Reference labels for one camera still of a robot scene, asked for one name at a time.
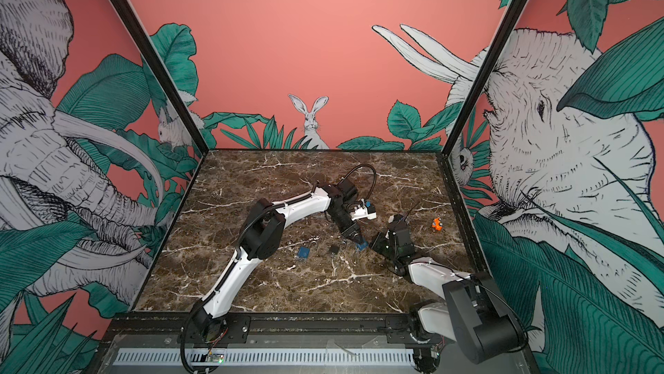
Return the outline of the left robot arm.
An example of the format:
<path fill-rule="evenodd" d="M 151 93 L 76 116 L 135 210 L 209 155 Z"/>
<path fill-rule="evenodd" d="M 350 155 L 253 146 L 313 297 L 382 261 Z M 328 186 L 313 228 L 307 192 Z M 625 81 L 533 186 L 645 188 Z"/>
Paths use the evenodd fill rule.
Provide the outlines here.
<path fill-rule="evenodd" d="M 186 342 L 191 327 L 196 327 L 206 342 L 219 337 L 209 332 L 210 327 L 221 323 L 248 277 L 278 250 L 284 230 L 317 213 L 328 214 L 341 236 L 356 244 L 365 243 L 358 221 L 376 218 L 375 204 L 359 199 L 356 187 L 346 179 L 337 184 L 314 185 L 309 192 L 282 201 L 259 199 L 240 229 L 228 266 L 183 322 L 181 342 Z"/>

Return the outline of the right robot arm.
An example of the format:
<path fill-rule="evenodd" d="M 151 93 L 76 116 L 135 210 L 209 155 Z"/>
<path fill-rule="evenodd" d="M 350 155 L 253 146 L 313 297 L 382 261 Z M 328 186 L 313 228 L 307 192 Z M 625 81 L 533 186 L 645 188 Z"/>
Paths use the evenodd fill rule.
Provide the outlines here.
<path fill-rule="evenodd" d="M 453 340 L 474 364 L 526 347 L 525 327 L 491 275 L 453 270 L 420 254 L 404 215 L 391 216 L 387 229 L 376 235 L 370 247 L 386 259 L 394 275 L 440 298 L 414 311 L 417 334 Z"/>

